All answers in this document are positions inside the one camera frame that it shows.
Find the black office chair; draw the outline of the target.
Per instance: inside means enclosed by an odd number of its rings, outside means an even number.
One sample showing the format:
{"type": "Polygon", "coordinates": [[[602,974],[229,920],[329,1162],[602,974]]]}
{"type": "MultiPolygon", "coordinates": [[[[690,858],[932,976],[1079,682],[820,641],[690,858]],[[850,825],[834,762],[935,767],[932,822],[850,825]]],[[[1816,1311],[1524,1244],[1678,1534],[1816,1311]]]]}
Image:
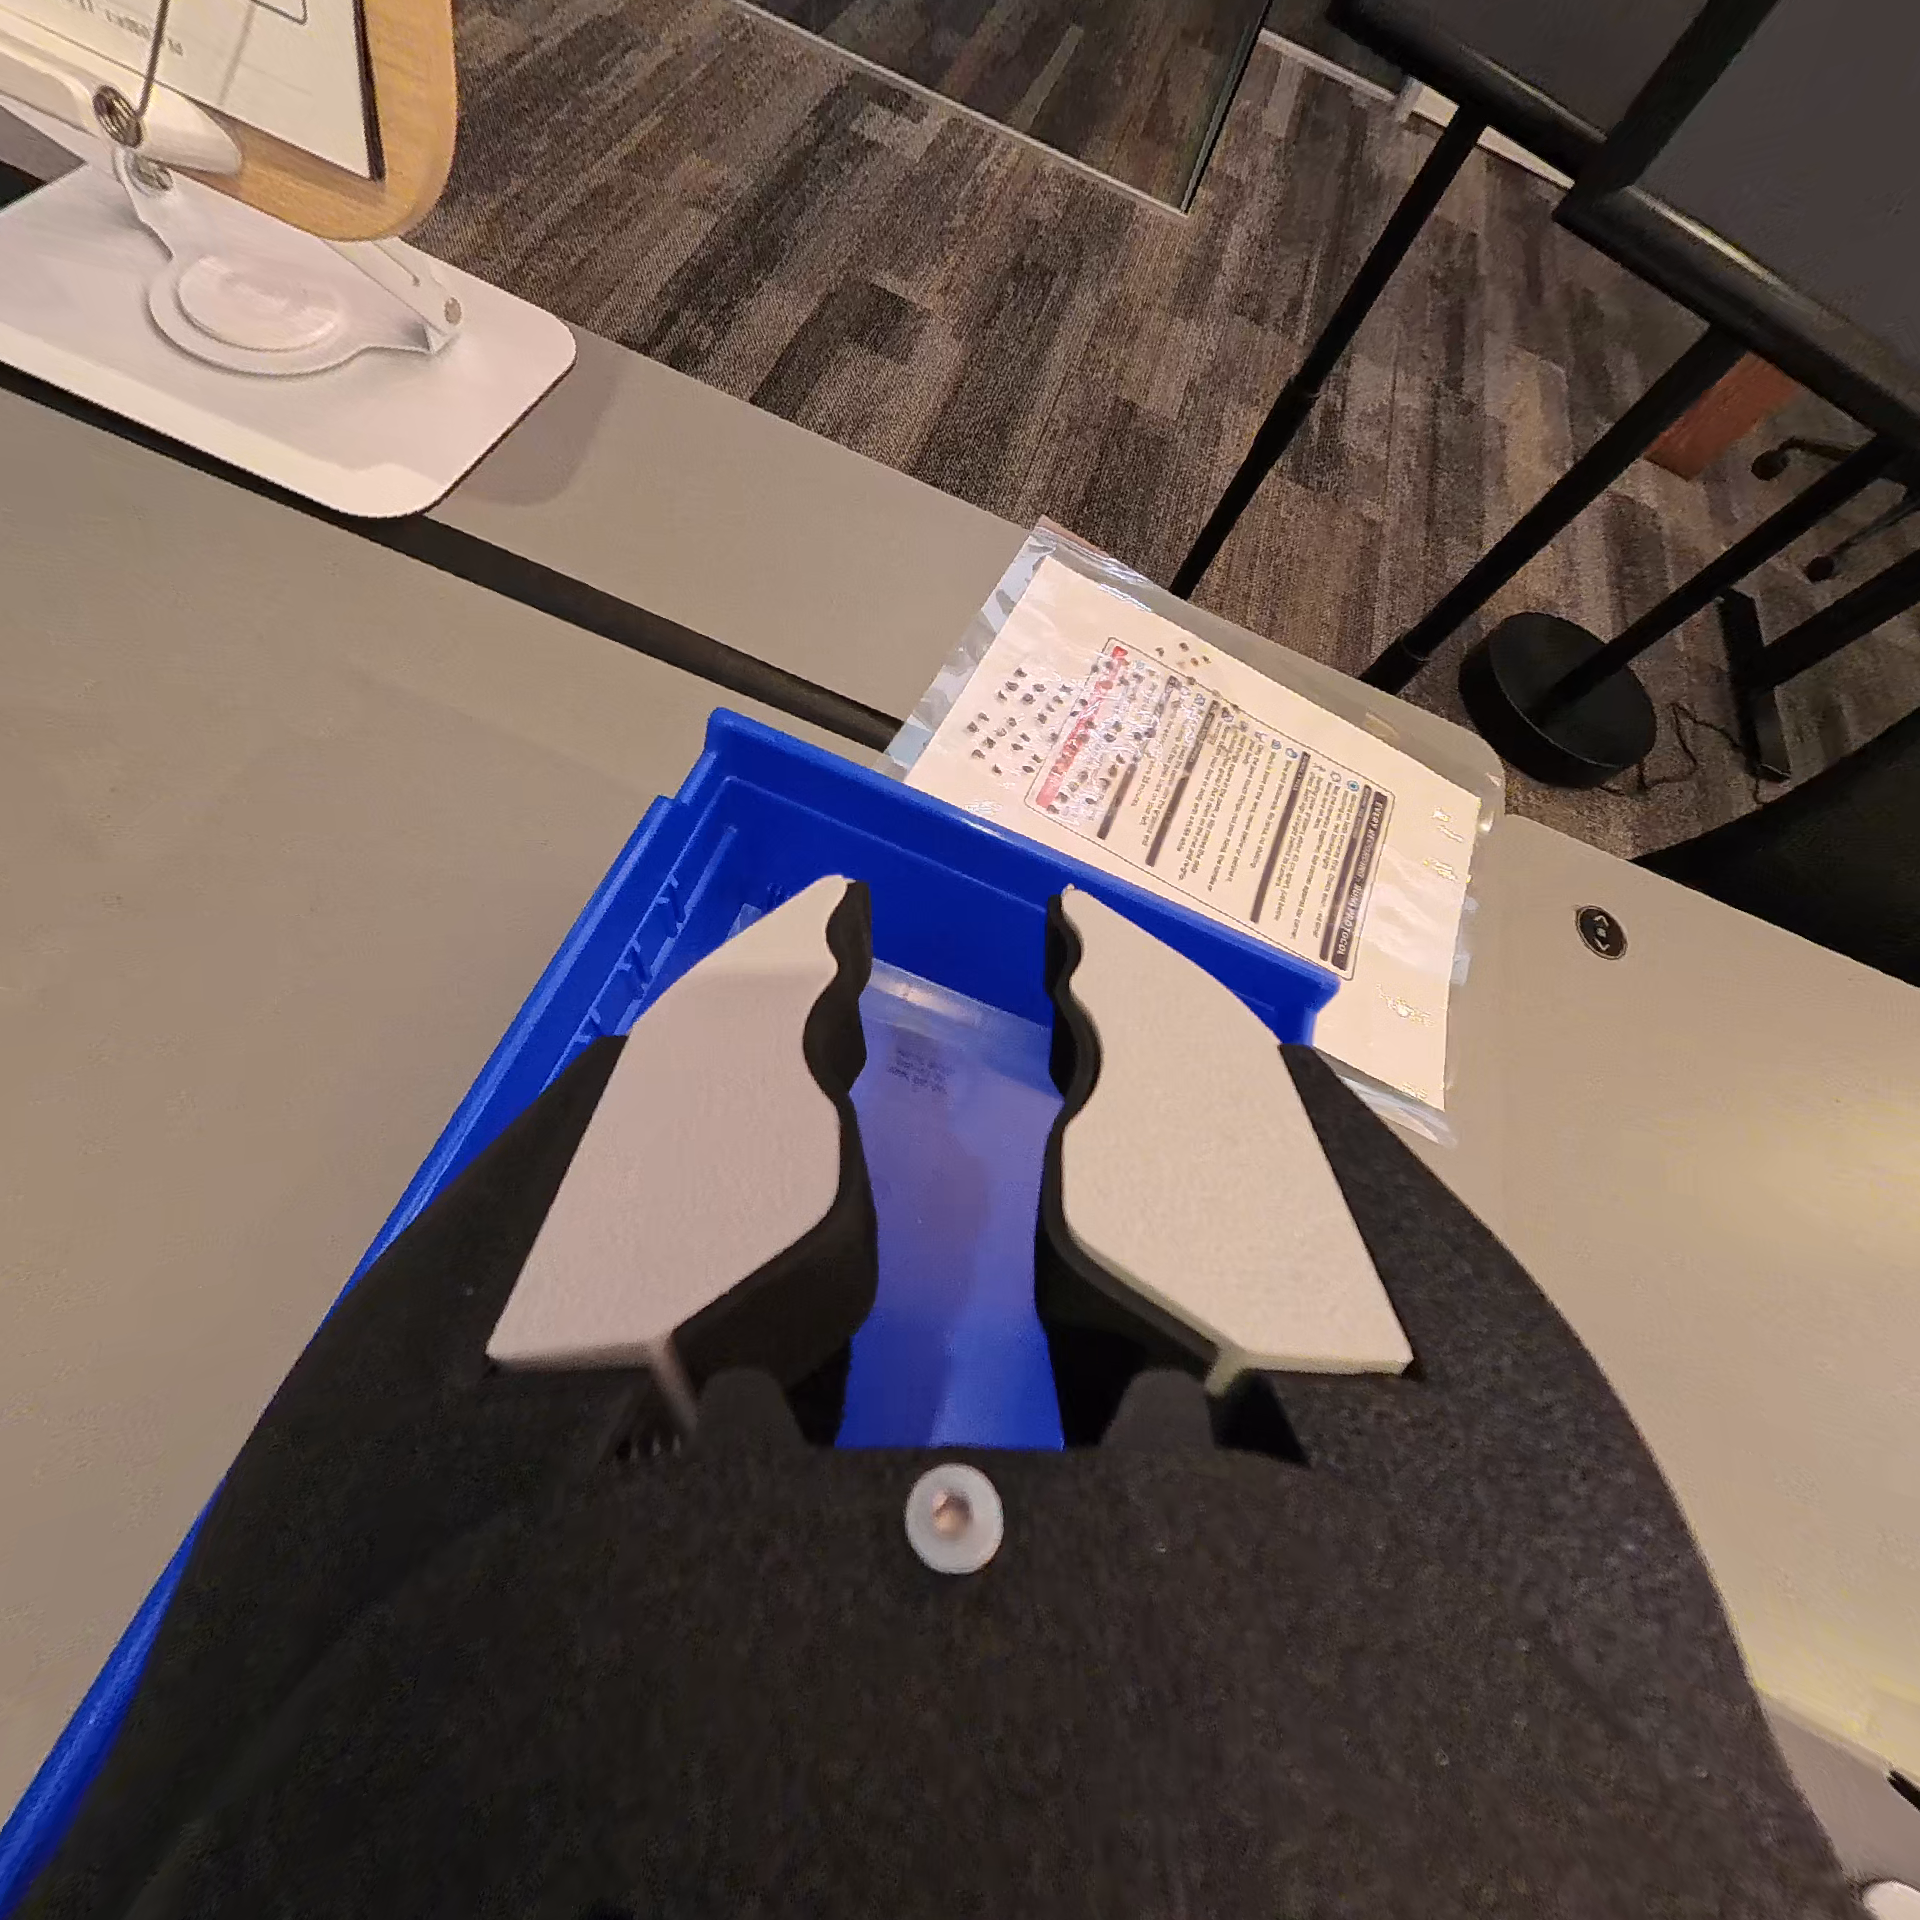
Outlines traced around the black office chair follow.
{"type": "Polygon", "coordinates": [[[1636,864],[1917,985],[1917,713],[1780,797],[1636,864]]]}

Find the black round pole base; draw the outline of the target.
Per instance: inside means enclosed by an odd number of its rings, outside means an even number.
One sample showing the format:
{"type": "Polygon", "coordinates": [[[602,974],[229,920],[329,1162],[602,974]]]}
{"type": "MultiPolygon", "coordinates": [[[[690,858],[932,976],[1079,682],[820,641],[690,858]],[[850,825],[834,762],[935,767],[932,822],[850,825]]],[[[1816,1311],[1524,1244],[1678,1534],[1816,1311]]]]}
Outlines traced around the black round pole base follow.
{"type": "Polygon", "coordinates": [[[1660,734],[1654,703],[1630,666],[1561,689],[1599,654],[1602,641],[1565,616],[1516,613],[1462,655],[1456,689],[1511,769],[1557,788],[1594,788],[1639,765],[1660,734]]]}

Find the blue plastic bin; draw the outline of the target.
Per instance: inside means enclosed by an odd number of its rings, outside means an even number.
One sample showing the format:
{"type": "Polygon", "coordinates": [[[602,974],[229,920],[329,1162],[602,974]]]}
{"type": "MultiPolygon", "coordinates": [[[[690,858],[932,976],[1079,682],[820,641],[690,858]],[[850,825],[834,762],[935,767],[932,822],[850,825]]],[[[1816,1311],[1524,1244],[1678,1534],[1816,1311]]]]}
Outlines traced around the blue plastic bin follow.
{"type": "Polygon", "coordinates": [[[1183,1693],[1117,1639],[1152,1575],[1103,1480],[1001,1452],[1012,1549],[904,1540],[927,1454],[1044,1437],[1038,1044],[940,1077],[881,1018],[879,1329],[780,1426],[650,1452],[636,1374],[481,1354],[626,1034],[598,1037],[366,1264],[212,1496],[116,1733],[15,1916],[1145,1916],[1183,1693]]]}

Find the white paper sheet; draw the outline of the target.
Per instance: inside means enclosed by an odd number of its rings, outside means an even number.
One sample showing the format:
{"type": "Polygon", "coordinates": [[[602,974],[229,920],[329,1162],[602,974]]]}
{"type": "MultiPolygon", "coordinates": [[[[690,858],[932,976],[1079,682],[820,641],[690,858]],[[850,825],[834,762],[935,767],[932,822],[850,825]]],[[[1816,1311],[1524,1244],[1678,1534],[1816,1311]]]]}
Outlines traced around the white paper sheet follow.
{"type": "Polygon", "coordinates": [[[1380,1117],[1456,1140],[1450,997],[1506,799],[1460,726],[1044,519],[881,767],[1329,974],[1316,1046],[1380,1117]]]}

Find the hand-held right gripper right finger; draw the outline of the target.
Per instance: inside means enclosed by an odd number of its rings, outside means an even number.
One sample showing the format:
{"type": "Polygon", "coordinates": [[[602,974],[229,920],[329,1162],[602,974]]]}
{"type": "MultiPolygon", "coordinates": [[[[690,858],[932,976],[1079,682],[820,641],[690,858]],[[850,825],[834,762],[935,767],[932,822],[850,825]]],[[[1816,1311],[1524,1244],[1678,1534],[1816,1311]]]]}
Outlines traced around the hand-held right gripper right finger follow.
{"type": "Polygon", "coordinates": [[[1062,1106],[1047,1135],[1034,1298],[1209,1394],[1245,1375],[1400,1377],[1412,1345],[1279,1037],[1096,896],[1047,909],[1062,1106]]]}

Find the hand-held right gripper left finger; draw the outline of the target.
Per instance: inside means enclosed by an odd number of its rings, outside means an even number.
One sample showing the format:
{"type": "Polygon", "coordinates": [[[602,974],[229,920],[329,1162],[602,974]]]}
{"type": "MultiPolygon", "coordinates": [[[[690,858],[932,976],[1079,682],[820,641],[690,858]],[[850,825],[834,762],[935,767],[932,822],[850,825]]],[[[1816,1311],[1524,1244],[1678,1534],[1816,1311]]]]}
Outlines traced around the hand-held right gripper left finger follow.
{"type": "Polygon", "coordinates": [[[616,1046],[486,1338],[510,1372],[646,1374],[680,1428],[732,1368],[838,1437],[879,1280],[853,1089],[864,879],[825,874],[716,945],[616,1046]]]}

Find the wooden document stand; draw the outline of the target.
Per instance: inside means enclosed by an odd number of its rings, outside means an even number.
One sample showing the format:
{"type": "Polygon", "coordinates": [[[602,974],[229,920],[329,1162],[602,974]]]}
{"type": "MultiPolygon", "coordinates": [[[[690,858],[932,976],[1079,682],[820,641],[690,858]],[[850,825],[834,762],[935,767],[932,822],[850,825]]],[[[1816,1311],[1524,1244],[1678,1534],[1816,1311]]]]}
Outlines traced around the wooden document stand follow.
{"type": "Polygon", "coordinates": [[[1,359],[322,508],[434,508],[575,361],[564,322],[406,234],[460,125],[448,1],[362,9],[382,172],[270,135],[209,176],[5,103],[74,161],[1,217],[1,359]]]}

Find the printed instruction sheet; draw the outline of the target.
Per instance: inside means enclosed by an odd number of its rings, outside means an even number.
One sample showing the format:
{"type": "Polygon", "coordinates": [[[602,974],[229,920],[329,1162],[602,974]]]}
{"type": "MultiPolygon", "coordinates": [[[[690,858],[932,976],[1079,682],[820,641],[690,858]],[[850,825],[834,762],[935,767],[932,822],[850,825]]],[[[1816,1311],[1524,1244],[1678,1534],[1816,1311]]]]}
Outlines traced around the printed instruction sheet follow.
{"type": "Polygon", "coordinates": [[[238,133],[382,172],[353,1],[5,1],[6,105],[232,178],[238,133]]]}

